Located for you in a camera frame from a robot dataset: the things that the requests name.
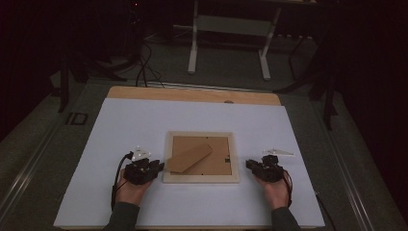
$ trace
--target white table surface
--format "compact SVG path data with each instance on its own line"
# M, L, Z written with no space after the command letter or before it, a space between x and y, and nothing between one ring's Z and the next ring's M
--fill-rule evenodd
M105 99L88 143L64 195L54 226L103 227L111 215L111 190L123 155L136 146L165 161L168 131L232 132L238 184L164 184L159 173L143 198L139 227L194 228L270 226L262 188L245 160L261 161L263 150L279 157L293 179L291 211L300 226L324 226L315 193L285 107L140 99Z

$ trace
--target dark sleeve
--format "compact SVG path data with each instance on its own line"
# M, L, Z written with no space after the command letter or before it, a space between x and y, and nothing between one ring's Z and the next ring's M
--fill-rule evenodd
M109 223L104 227L105 231L130 231L135 230L140 207L134 204L117 202L111 214Z
M272 230L273 231L293 231L300 230L296 219L287 207L282 207L272 211Z

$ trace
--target person's left hand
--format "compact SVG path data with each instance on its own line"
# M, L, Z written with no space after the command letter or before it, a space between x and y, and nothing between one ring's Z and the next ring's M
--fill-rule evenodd
M144 185L134 185L123 178L124 169L120 171L120 180L117 186L120 187L116 192L116 202L127 202L139 206L141 199L147 188L152 184L152 181L145 183Z

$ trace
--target gray floor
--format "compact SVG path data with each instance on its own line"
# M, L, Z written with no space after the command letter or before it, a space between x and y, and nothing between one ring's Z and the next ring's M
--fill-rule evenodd
M269 92L293 82L287 59L296 40L276 38L272 42L268 64L273 79L265 82L256 49L251 46L220 49L219 44L205 40L205 36L202 35L199 43L197 69L193 75L187 73L189 37L178 37L173 43L147 41L152 50L149 67L157 71L148 70L147 78L155 79L153 73L156 76L160 73L166 88L190 85L192 88L206 86ZM304 69L315 49L311 40L300 47L293 57L296 73ZM144 46L143 56L147 58L148 54ZM72 81L70 104L63 114L57 113L59 99L49 96L1 142L2 198L30 158L39 153L43 156L38 159L38 167L32 169L35 174L26 182L24 194L15 199L13 210L3 217L7 221L3 230L60 230L53 227L53 222L101 104L111 86L135 85L139 69L134 66L124 73L119 71L122 72L120 76L129 79L125 83L104 79L97 73L93 73L86 84ZM150 82L149 86L161 85ZM337 230L408 230L342 96L335 95L338 115L332 116L333 131L330 132L321 120L322 103L307 97L309 88L305 86L279 96L287 108L315 191L319 192ZM87 124L64 125L70 112L88 114ZM321 209L326 226L316 230L334 230Z

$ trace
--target metal desk leg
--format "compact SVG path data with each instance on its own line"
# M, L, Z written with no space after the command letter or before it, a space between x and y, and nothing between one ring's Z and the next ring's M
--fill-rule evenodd
M194 18L192 20L192 46L189 60L189 74L195 73L195 63L197 61L197 17L198 17L198 0L194 1Z
M267 52L269 49L270 42L272 41L273 33L275 32L276 23L278 21L281 10L282 9L280 8L276 9L275 16L273 17L273 21L270 23L265 46L262 50L259 50L259 60L261 62L262 75L264 76L264 80L267 80L267 81L270 80L268 61L267 61Z

